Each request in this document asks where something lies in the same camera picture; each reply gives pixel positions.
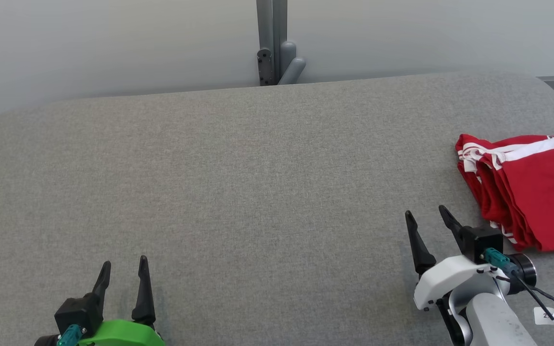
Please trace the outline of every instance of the label tag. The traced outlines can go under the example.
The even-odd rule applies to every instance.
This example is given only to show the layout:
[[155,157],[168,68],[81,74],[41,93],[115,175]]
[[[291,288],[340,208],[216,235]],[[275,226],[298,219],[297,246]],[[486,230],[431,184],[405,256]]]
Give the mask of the label tag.
[[[548,312],[551,313],[554,317],[554,309],[548,308]],[[536,321],[536,324],[554,324],[553,320],[551,320],[547,314],[544,312],[544,310],[541,307],[535,307],[534,308],[534,320]]]

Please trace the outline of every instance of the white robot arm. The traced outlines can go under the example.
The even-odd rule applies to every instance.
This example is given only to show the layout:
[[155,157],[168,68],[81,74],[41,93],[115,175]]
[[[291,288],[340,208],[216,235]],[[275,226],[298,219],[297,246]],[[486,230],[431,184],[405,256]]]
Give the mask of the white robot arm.
[[503,236],[490,226],[462,226],[445,206],[440,215],[453,232],[461,255],[437,263],[429,254],[411,212],[405,214],[415,271],[418,309],[438,307],[456,346],[535,346],[505,296],[537,282],[536,268],[524,254],[504,255]]

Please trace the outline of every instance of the white wall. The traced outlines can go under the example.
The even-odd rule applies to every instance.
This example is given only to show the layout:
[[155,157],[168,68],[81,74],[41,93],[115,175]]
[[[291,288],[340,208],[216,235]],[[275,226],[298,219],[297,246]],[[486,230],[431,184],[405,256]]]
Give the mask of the white wall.
[[253,0],[0,0],[0,112],[258,84]]
[[[491,66],[554,75],[554,1],[289,0],[301,82]],[[257,85],[253,0],[0,0],[0,112]]]
[[554,75],[554,0],[290,0],[299,81],[494,67]]

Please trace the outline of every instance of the white stripe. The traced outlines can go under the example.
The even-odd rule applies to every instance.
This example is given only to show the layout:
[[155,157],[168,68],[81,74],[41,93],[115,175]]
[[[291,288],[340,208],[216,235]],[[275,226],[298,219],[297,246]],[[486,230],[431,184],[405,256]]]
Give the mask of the white stripe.
[[[528,145],[528,144],[510,144],[510,145],[506,145],[504,147],[497,147],[495,149],[493,149],[494,151],[501,151],[502,153],[507,153],[508,151],[513,151],[513,150],[516,150],[516,149],[519,149],[525,145]],[[469,149],[469,148],[481,148],[481,149],[486,149],[485,147],[483,147],[482,145],[480,144],[477,144],[477,143],[473,143],[473,142],[469,142],[469,143],[466,143],[466,144],[463,144],[463,150],[466,150],[466,149]]]
[[511,237],[511,236],[514,236],[514,234],[512,232],[508,233],[506,231],[506,229],[504,228],[504,225],[502,225],[502,234],[507,236],[507,237]]
[[501,164],[503,162],[520,160],[527,156],[554,149],[554,137],[530,144],[506,145],[505,147],[496,149],[487,149],[475,143],[466,143],[463,147],[467,147],[467,149],[463,149],[463,155],[459,156],[459,159],[463,160],[464,171],[475,173],[477,171],[476,162],[478,162],[485,153],[491,154],[491,163],[493,167],[495,169],[501,169]]
[[546,140],[541,140],[539,142],[534,142],[532,144],[527,144],[521,149],[515,151],[510,151],[510,153],[505,153],[504,155],[499,155],[500,162],[506,161],[516,161],[528,156],[543,153],[554,149],[554,138],[549,138]]

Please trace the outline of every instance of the gray fabric surface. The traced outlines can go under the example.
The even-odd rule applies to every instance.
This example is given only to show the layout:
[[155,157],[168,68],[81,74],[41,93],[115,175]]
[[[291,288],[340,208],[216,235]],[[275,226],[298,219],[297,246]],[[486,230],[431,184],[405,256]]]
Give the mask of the gray fabric surface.
[[[105,317],[129,318],[141,254],[168,345],[449,344],[439,312],[415,309],[403,214],[438,259],[458,254],[438,204],[481,222],[461,132],[554,134],[554,92],[466,72],[0,114],[0,345],[54,333],[106,259]],[[554,294],[554,253],[530,256]],[[554,345],[529,296],[509,303]]]

